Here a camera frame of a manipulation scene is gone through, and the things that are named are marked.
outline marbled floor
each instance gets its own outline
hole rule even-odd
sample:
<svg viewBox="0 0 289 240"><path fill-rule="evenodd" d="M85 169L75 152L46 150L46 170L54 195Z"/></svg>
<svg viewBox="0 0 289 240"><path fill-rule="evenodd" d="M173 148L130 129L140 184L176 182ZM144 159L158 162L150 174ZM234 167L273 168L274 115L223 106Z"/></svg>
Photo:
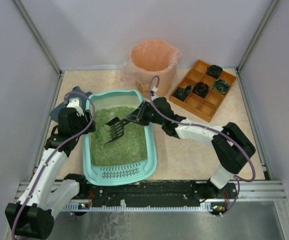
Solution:
<svg viewBox="0 0 289 240"><path fill-rule="evenodd" d="M233 69L224 70L235 74ZM187 72L188 69L178 70L178 81L173 83L169 93ZM61 103L64 95L75 86L80 86L85 92L91 91L93 93L135 88L134 82L120 81L119 70L66 71L56 104ZM207 124L207 122L183 108L173 103L170 104L173 111L178 115L185 116L198 123ZM237 81L209 124L211 126L224 126L228 122L236 123L252 143L255 144ZM51 122L48 135L50 135L51 128L55 125L55 122ZM169 137L161 130L159 125L154 126L154 136L158 164L154 174L149 178L151 180L207 180L220 164L212 147L192 140ZM251 160L256 170L256 179L265 179L259 155L256 153ZM68 161L61 168L57 178L63 179L69 173L84 174L82 138L80 138L78 145L71 152ZM252 176L248 164L241 170L239 175L247 179Z"/></svg>

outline white wall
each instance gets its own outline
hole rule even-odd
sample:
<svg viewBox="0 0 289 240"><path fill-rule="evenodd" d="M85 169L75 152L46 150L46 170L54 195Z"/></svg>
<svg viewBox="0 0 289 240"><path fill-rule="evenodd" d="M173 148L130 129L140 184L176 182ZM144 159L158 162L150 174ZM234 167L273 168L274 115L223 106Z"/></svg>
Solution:
<svg viewBox="0 0 289 240"><path fill-rule="evenodd" d="M11 0L0 0L0 239L27 181L57 76Z"/></svg>
<svg viewBox="0 0 289 240"><path fill-rule="evenodd" d="M280 1L242 77L273 176L289 200L289 1Z"/></svg>
<svg viewBox="0 0 289 240"><path fill-rule="evenodd" d="M23 0L62 70L121 65L133 46L164 39L197 59L239 64L271 0Z"/></svg>

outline trash bag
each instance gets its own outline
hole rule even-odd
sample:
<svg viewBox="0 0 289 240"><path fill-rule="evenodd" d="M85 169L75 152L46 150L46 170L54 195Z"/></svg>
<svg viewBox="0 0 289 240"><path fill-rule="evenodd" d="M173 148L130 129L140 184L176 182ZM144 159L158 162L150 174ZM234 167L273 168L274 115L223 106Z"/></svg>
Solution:
<svg viewBox="0 0 289 240"><path fill-rule="evenodd" d="M170 43L150 39L138 43L128 55L121 69L121 80L135 82L138 91L149 97L149 82L158 75L160 82L157 95L165 96L174 79L177 78L177 65L183 57L182 52Z"/></svg>

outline teal litter tray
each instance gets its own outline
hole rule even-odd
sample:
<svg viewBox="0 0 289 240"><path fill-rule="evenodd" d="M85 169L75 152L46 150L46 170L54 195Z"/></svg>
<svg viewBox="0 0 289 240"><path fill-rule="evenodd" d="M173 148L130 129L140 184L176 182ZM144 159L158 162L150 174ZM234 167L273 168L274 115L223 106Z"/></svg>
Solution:
<svg viewBox="0 0 289 240"><path fill-rule="evenodd" d="M142 95L136 90L116 90L89 97L97 110L107 109L117 106L137 108L144 100ZM89 101L86 102L86 109L93 112ZM114 166L94 166L90 154L90 136L84 135L83 138L83 172L86 179L98 186L117 186L135 183L150 177L157 168L157 151L152 124L144 126L147 159L124 165Z"/></svg>

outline compartment organizer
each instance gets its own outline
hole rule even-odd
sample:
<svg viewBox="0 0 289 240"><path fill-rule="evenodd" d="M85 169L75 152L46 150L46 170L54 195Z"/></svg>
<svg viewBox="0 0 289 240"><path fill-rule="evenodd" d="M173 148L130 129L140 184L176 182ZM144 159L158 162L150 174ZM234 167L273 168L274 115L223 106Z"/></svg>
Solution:
<svg viewBox="0 0 289 240"><path fill-rule="evenodd" d="M170 102L182 107L183 109L198 116L199 118L202 118L207 122L211 121L237 79L236 76L226 71L223 71L218 79L206 75L207 67L209 66L209 63L198 60L193 68L190 69L190 71L185 75L181 82L176 86L169 97ZM220 79L225 80L230 86L229 90L225 94L221 94L213 90L214 83ZM205 98L198 96L196 93L193 93L193 88L199 82L209 86L209 92ZM174 92L178 88L185 88L188 85L191 85L191 92L184 101L181 101L173 96Z"/></svg>

